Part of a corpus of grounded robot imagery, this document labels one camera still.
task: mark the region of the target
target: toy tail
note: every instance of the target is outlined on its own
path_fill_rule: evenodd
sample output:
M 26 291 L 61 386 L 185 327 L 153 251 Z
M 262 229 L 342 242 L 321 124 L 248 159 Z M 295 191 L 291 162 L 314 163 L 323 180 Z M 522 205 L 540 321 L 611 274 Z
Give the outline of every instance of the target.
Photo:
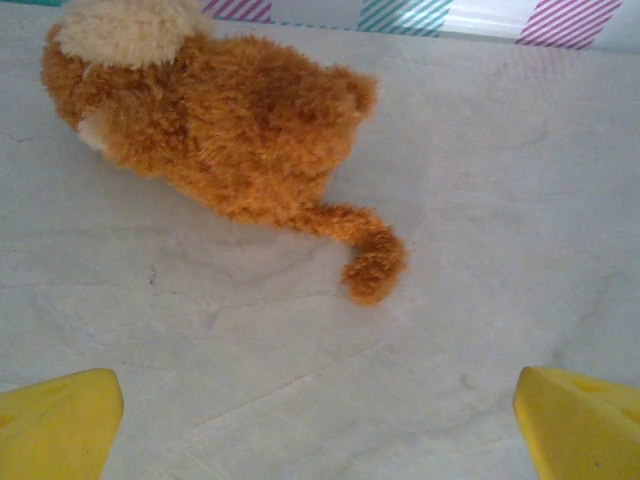
M 350 205 L 314 205 L 284 225 L 315 236 L 328 236 L 359 252 L 345 266 L 342 282 L 351 298 L 362 305 L 382 301 L 398 283 L 406 267 L 403 243 L 373 212 Z

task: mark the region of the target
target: yellow plastic piece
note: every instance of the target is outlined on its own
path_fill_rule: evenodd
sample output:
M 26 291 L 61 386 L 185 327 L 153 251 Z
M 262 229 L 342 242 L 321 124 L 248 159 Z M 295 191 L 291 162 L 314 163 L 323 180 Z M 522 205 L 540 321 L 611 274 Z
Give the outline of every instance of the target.
M 514 410 L 540 480 L 640 479 L 640 390 L 527 367 Z
M 0 479 L 100 479 L 122 411 L 111 370 L 0 394 Z

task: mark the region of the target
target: gray surface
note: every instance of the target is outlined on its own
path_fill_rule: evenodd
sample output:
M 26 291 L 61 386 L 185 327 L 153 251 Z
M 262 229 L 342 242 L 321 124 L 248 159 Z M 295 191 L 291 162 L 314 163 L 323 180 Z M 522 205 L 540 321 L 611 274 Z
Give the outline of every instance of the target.
M 379 207 L 412 269 L 363 309 L 342 245 L 82 145 L 38 82 L 57 14 L 0 4 L 0 388 L 114 368 L 105 479 L 532 480 L 523 366 L 640 386 L 638 57 L 261 27 L 381 78 L 329 198 Z

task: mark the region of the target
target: stuffed animal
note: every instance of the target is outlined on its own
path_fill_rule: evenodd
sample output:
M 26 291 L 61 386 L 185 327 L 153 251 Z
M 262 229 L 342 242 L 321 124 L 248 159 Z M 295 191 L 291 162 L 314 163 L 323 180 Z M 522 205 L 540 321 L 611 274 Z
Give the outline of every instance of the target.
M 217 39 L 198 0 L 71 0 L 41 80 L 58 115 L 121 167 L 232 220 L 332 237 L 356 302 L 393 289 L 406 252 L 372 211 L 322 198 L 376 103 L 376 80 L 256 36 Z

